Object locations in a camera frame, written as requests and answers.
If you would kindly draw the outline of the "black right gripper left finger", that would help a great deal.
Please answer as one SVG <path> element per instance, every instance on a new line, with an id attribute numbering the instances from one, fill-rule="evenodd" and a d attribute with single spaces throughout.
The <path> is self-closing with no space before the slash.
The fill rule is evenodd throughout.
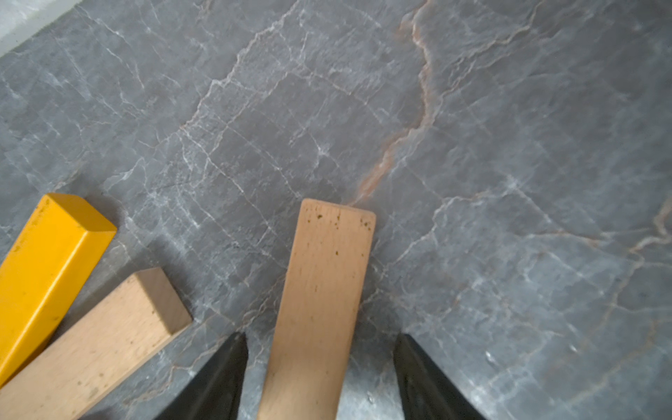
<path id="1" fill-rule="evenodd" d="M 249 349 L 234 332 L 156 419 L 236 419 Z"/>

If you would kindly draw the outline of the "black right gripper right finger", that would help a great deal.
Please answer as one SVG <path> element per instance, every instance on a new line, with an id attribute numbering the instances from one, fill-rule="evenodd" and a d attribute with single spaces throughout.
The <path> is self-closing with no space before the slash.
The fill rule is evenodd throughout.
<path id="1" fill-rule="evenodd" d="M 409 334 L 397 335 L 393 360 L 405 419 L 485 419 Z"/>

